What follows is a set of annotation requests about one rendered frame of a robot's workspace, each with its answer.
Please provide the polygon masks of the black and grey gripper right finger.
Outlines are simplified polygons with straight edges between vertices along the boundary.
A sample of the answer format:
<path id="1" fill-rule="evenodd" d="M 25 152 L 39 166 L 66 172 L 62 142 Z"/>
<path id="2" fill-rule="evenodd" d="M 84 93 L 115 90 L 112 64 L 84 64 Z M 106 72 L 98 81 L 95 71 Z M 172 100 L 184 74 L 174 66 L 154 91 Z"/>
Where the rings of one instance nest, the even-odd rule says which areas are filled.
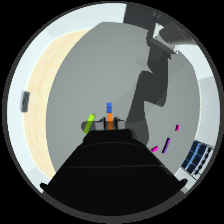
<path id="1" fill-rule="evenodd" d="M 119 117 L 115 117 L 115 127 L 116 129 L 125 129 L 125 121 L 121 120 Z"/>

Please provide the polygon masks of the lime green rod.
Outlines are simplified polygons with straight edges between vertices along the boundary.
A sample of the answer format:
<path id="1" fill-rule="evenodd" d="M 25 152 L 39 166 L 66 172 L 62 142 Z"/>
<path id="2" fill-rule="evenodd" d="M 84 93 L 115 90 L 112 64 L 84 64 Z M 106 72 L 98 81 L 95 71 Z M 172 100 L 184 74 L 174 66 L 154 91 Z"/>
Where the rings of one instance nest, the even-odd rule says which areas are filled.
<path id="1" fill-rule="evenodd" d="M 95 115 L 93 115 L 93 114 L 91 114 L 90 115 L 90 117 L 89 117 L 89 119 L 88 119 L 88 121 L 87 121 L 87 124 L 86 124 L 86 126 L 85 126 L 85 129 L 84 129 L 84 133 L 88 133 L 88 131 L 89 131 L 89 129 L 90 129 L 90 126 L 91 126 L 91 124 L 92 124 L 92 122 L 93 122 L 93 120 L 94 120 L 94 117 L 95 117 Z"/>

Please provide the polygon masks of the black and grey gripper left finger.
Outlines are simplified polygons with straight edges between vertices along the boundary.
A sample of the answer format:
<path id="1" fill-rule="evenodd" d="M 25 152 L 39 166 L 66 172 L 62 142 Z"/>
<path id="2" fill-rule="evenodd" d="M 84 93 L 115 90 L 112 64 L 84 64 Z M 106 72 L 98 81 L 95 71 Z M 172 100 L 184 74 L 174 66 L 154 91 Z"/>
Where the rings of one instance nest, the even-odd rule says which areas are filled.
<path id="1" fill-rule="evenodd" d="M 105 130 L 106 128 L 106 120 L 105 117 L 102 117 L 99 121 L 95 122 L 96 130 Z"/>

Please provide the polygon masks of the orange rod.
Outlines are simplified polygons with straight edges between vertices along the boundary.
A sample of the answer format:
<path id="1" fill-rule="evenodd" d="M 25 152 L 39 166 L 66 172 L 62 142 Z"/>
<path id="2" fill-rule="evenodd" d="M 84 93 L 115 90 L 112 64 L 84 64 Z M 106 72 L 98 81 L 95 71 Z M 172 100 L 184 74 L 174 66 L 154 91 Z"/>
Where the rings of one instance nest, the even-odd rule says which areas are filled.
<path id="1" fill-rule="evenodd" d="M 113 130 L 112 113 L 108 113 L 108 126 L 109 126 L 109 130 Z"/>

